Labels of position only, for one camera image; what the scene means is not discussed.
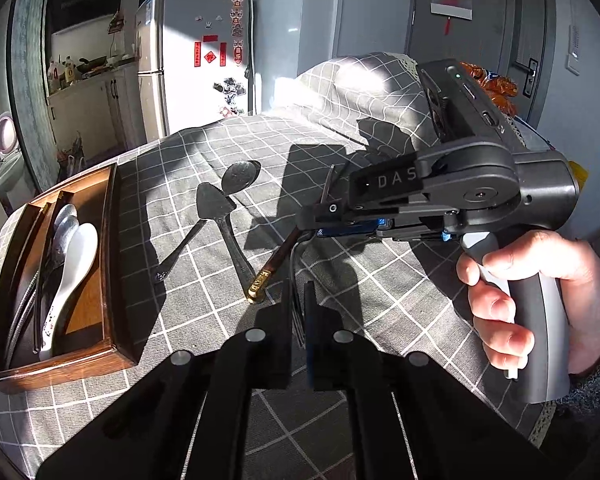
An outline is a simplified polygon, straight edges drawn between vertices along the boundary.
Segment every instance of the table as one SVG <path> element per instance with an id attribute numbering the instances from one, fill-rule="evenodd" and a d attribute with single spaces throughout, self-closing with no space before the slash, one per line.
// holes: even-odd
<path id="1" fill-rule="evenodd" d="M 122 176 L 121 280 L 140 362 L 104 377 L 0 393 L 0 444 L 13 462 L 33 477 L 44 458 L 172 351 L 215 350 L 251 326 L 255 307 L 244 299 L 213 222 L 165 282 L 151 285 L 151 269 L 198 219 L 200 182 L 219 186 L 231 163 L 261 162 L 254 185 L 233 197 L 238 207 L 231 214 L 238 244 L 259 269 L 294 227 L 299 205 L 320 195 L 331 164 L 350 160 L 356 169 L 437 142 L 416 78 L 406 56 L 331 60 L 299 76 L 295 104 L 183 130 L 115 159 Z M 0 233 L 0 265 L 19 214 Z M 425 351 L 529 436 L 542 406 L 508 395 L 508 381 L 488 365 L 478 336 L 455 312 L 468 310 L 455 274 L 458 250 L 451 242 L 319 239 L 298 258 L 299 289 L 314 280 L 318 302 L 338 310 L 346 328 L 387 352 Z M 263 306 L 279 299 L 283 277 L 274 277 Z M 344 395 L 309 391 L 303 352 L 295 348 L 292 360 L 287 391 L 253 393 L 243 477 L 350 478 Z"/>

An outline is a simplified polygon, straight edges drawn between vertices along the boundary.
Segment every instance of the white wall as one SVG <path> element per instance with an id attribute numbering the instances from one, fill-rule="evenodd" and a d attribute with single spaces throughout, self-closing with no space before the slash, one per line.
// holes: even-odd
<path id="1" fill-rule="evenodd" d="M 302 0 L 254 0 L 254 56 L 258 112 L 274 106 L 276 82 L 298 75 Z"/>
<path id="2" fill-rule="evenodd" d="M 554 65 L 538 131 L 589 171 L 566 234 L 585 237 L 600 228 L 600 16 L 589 0 L 574 0 L 580 29 L 580 75 L 565 69 L 570 0 L 556 0 Z"/>
<path id="3" fill-rule="evenodd" d="M 411 0 L 342 0 L 336 54 L 404 52 Z"/>
<path id="4" fill-rule="evenodd" d="M 100 56 L 109 57 L 110 47 L 112 47 L 112 54 L 117 49 L 122 49 L 123 33 L 117 33 L 115 39 L 113 35 L 107 34 L 112 18 L 113 15 L 103 16 L 52 34 L 51 55 L 53 59 L 57 61 L 60 57 L 64 61 L 67 56 L 71 56 L 75 64 L 80 64 L 78 60 L 81 57 L 89 60 Z"/>
<path id="5" fill-rule="evenodd" d="M 303 0 L 298 72 L 334 56 L 404 52 L 411 0 Z"/>
<path id="6" fill-rule="evenodd" d="M 331 59 L 337 0 L 302 0 L 298 73 Z"/>

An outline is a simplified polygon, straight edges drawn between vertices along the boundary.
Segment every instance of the gripper handle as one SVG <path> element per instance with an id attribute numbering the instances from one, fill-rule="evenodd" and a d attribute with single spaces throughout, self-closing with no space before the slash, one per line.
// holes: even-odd
<path id="1" fill-rule="evenodd" d="M 536 274 L 524 280 L 508 282 L 490 274 L 482 266 L 488 253 L 506 246 L 527 230 L 509 228 L 497 233 L 468 233 L 462 236 L 464 252 L 480 267 L 481 277 L 508 294 L 516 304 L 514 322 L 534 333 L 534 348 L 525 368 L 508 370 L 507 378 L 514 396 L 529 403 L 545 402 L 569 392 L 569 322 L 562 304 L 560 284 L 555 278 Z"/>

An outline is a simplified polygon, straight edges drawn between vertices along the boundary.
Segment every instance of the bottle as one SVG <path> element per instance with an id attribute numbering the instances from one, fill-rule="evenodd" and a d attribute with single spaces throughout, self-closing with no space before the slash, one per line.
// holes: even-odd
<path id="1" fill-rule="evenodd" d="M 55 59 L 51 60 L 49 64 L 49 70 L 46 72 L 46 76 L 49 79 L 49 94 L 54 94 L 60 89 L 60 74 L 64 67 L 57 63 Z"/>
<path id="2" fill-rule="evenodd" d="M 67 56 L 66 61 L 64 62 L 64 80 L 67 85 L 70 85 L 75 81 L 75 65 L 71 60 L 71 56 Z"/>

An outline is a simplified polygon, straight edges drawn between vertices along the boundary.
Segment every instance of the kitchen cabinet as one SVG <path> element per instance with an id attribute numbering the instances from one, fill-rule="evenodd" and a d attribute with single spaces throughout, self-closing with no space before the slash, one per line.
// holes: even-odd
<path id="1" fill-rule="evenodd" d="M 129 88 L 130 81 L 137 84 L 134 67 L 130 64 L 78 81 L 48 97 L 59 150 L 70 149 L 79 136 L 85 159 L 102 160 L 103 154 L 113 156 L 116 149 L 123 152 L 146 143 L 139 91 Z"/>
<path id="2" fill-rule="evenodd" d="M 48 104 L 59 150 L 68 150 L 80 137 L 84 158 L 91 160 L 119 144 L 109 110 L 106 80 L 74 83 L 49 96 Z"/>

